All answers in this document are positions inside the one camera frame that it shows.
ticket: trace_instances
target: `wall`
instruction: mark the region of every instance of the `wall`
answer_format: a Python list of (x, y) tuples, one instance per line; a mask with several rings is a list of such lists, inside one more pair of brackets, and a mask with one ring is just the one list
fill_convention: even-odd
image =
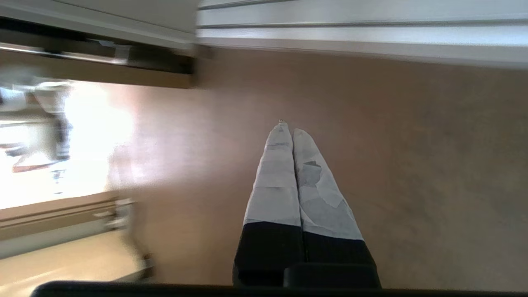
[(199, 42), (528, 66), (522, 0), (203, 1)]

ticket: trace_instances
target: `white wall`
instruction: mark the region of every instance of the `white wall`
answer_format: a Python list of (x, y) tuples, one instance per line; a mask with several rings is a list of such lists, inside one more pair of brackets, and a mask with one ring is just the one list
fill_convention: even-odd
[(1, 0), (0, 16), (191, 51), (198, 0)]
[(207, 45), (528, 64), (528, 0), (211, 1), (198, 13)]

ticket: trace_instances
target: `bright window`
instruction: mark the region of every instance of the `bright window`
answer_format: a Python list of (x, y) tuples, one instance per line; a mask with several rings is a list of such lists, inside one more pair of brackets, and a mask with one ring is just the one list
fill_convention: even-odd
[[(3, 98), (11, 100), (11, 108), (24, 102), (19, 100), (23, 98), (20, 91), (0, 91)], [(58, 100), (55, 98), (52, 104), (38, 92), (36, 97), (46, 111), (53, 109), (56, 113), (60, 110), (64, 119), (62, 129), (67, 131), (63, 133), (67, 143), (62, 150), (66, 150), (69, 158), (41, 168), (14, 172), (16, 166), (45, 164), (46, 156), (33, 153), (21, 160), (24, 147), (35, 141), (32, 136), (35, 130), (29, 133), (36, 129), (35, 125), (12, 118), (3, 120), (0, 113), (0, 209), (108, 190), (110, 157), (115, 147), (127, 141), (131, 134), (130, 116), (113, 108), (111, 98), (95, 84), (72, 82), (68, 91)]]

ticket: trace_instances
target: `floor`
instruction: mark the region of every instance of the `floor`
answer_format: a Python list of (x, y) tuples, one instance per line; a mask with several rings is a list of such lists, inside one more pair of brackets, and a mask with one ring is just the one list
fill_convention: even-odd
[(197, 72), (191, 90), (112, 86), (158, 281), (231, 284), (284, 119), (319, 146), (384, 287), (528, 290), (527, 71), (215, 49)]

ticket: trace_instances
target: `window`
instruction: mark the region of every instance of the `window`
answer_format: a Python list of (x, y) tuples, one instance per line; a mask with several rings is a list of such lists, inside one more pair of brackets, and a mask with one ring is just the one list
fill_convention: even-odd
[[(4, 110), (26, 105), (23, 92), (0, 91)], [(108, 191), (109, 158), (130, 135), (130, 117), (112, 108), (106, 92), (91, 83), (67, 82), (35, 97), (46, 112), (58, 115), (58, 160), (48, 160), (44, 151), (49, 125), (11, 114), (3, 120), (0, 113), (0, 209)]]

